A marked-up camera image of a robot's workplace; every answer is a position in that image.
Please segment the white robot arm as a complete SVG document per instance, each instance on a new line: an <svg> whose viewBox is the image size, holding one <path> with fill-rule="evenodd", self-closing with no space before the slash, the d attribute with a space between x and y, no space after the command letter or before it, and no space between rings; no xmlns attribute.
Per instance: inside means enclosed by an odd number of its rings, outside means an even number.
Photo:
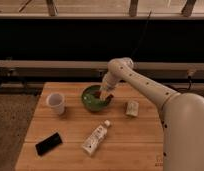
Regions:
<svg viewBox="0 0 204 171"><path fill-rule="evenodd" d="M144 95L158 110L163 127L163 171L204 171L204 97L179 93L133 70L131 58L108 62L102 91L121 80Z"/></svg>

